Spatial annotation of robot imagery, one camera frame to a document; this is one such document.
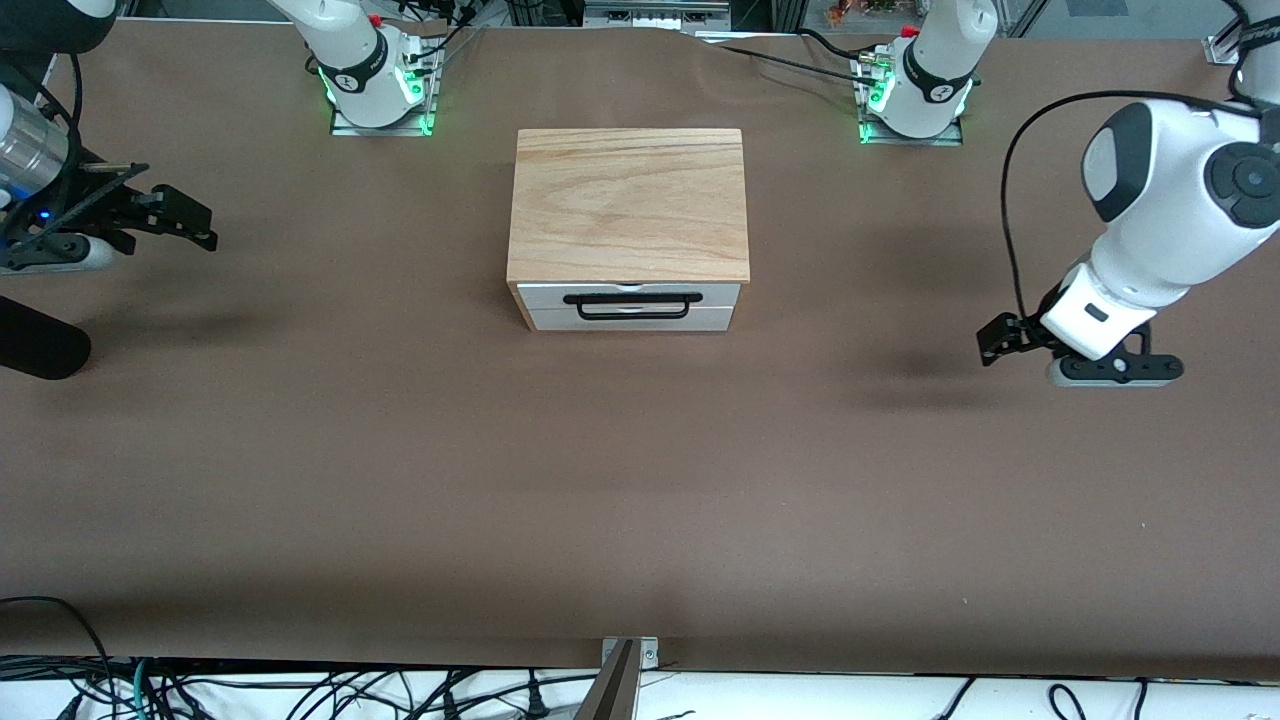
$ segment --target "black foam cover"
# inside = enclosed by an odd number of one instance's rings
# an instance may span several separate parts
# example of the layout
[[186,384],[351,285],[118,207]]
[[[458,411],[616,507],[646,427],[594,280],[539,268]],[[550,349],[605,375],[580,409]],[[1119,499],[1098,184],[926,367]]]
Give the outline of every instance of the black foam cover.
[[0,297],[0,365],[46,380],[76,374],[88,361],[88,334],[8,297]]
[[115,23],[115,13],[95,18],[67,0],[0,0],[0,47],[27,53],[88,53]]

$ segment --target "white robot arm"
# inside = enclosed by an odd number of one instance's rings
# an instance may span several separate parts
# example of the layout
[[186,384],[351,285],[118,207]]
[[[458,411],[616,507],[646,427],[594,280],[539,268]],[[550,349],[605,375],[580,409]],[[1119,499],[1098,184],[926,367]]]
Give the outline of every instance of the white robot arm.
[[[1143,100],[1107,120],[1082,168],[1106,232],[1039,313],[1005,314],[979,333],[983,364],[1050,347],[1056,384],[1166,384],[1181,363],[1147,354],[1147,323],[1280,229],[1280,0],[1228,1],[1245,26],[1239,102],[1207,111]],[[1124,348],[1130,334],[1142,352]]]
[[940,135],[964,110],[973,70],[998,27],[992,0],[934,0],[918,36],[888,45],[892,73],[868,108],[899,135]]
[[375,27],[357,0],[268,0],[302,33],[338,110],[353,124],[380,128],[424,101],[410,83],[417,51],[399,29]]

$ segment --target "black drawer handle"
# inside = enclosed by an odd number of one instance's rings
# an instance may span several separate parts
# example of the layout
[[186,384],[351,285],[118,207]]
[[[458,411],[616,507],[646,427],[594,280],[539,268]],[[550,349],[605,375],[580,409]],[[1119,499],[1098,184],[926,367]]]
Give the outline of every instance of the black drawer handle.
[[[700,292],[602,292],[593,295],[566,295],[564,304],[577,307],[577,316],[584,320],[680,320],[689,315],[694,302],[701,302]],[[588,313],[586,305],[673,305],[684,304],[680,310],[658,313]]]

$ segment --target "metal clamp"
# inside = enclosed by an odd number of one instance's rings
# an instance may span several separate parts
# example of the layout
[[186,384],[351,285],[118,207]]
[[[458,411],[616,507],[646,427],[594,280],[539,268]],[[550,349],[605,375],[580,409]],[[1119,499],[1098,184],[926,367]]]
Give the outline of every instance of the metal clamp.
[[658,666],[658,638],[605,638],[604,655],[573,720],[634,720],[640,671]]

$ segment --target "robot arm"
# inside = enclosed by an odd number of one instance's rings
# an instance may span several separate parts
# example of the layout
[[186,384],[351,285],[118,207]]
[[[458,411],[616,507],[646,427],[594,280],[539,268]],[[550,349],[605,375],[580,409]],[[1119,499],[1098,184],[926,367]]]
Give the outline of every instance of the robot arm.
[[[111,28],[115,9],[115,0],[4,0],[0,55],[92,50]],[[73,67],[78,82],[74,58]],[[28,79],[40,87],[37,78]],[[0,87],[0,275],[102,268],[118,252],[133,252],[125,231],[216,247],[207,208],[169,186],[148,193],[128,187],[146,165],[105,163],[83,147],[78,111],[68,113],[40,90],[68,129],[50,119],[52,113]],[[79,370],[90,351],[79,328],[0,297],[0,365],[61,379]]]
[[1143,100],[1112,115],[1082,165],[1106,231],[1025,323],[979,332],[984,365],[1048,347],[1056,384],[1165,384],[1181,363],[1149,355],[1147,323],[1280,229],[1280,0],[1228,1],[1247,26],[1236,91],[1254,111]]
[[899,135],[942,133],[963,111],[973,70],[998,27],[992,0],[934,0],[918,36],[888,45],[892,74],[868,108]]
[[410,82],[416,38],[374,20],[358,0],[268,0],[302,33],[334,106],[353,124],[380,128],[424,101]]

